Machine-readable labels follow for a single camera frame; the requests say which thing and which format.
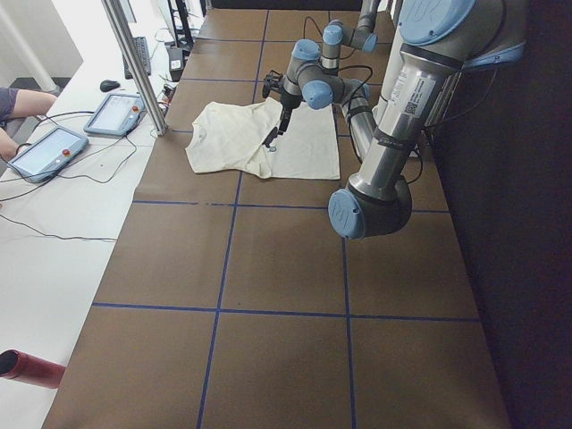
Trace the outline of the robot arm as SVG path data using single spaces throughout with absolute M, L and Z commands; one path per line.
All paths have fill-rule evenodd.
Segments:
M 380 0 L 363 1 L 355 27 L 350 27 L 340 20 L 333 20 L 324 28 L 320 64 L 328 74 L 338 73 L 342 46 L 366 53 L 374 51 L 378 41 L 374 28 L 380 3 Z
M 390 234 L 408 222 L 412 198 L 401 172 L 446 80 L 513 63 L 526 43 L 525 1 L 406 1 L 379 102 L 371 107 L 365 84 L 343 79 L 339 63 L 343 46 L 374 49 L 377 8 L 365 1 L 355 26 L 331 21 L 321 43 L 301 39 L 287 71 L 265 78 L 265 90 L 277 92 L 282 104 L 278 134 L 301 104 L 341 108 L 361 166 L 332 194 L 328 213 L 347 239 Z

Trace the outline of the person forearm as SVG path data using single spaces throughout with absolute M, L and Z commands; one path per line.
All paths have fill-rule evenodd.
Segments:
M 1 88 L 1 121 L 45 115 L 57 97 L 53 94 L 20 88 Z

